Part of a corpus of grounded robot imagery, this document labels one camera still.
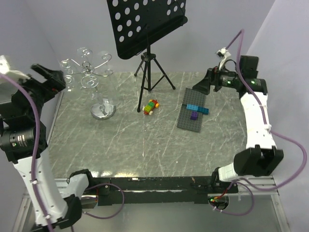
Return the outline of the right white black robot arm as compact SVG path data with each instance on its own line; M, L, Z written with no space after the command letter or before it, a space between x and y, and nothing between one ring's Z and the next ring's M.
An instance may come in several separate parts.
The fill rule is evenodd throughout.
M277 149L270 133L271 125L267 114L268 91L264 79L257 78L259 58L241 56L240 71L226 68L209 68L205 77L193 86L193 90L208 95L211 86L214 91L222 87L235 89L245 113L247 144L245 150L234 156L233 162L215 170L211 188L222 192L228 182L240 176L269 176L284 157L283 150Z

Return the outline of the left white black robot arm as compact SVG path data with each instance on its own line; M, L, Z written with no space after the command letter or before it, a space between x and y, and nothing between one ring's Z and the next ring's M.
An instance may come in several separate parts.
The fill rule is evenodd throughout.
M55 227L72 227L82 216L81 197L95 190L87 169L69 176L59 192L49 162L46 127L40 116L44 104L65 89L62 71L34 64L31 68L45 81L12 70L0 63L0 83L12 84L15 91L0 101L0 147L21 175L35 210L34 232L51 232Z

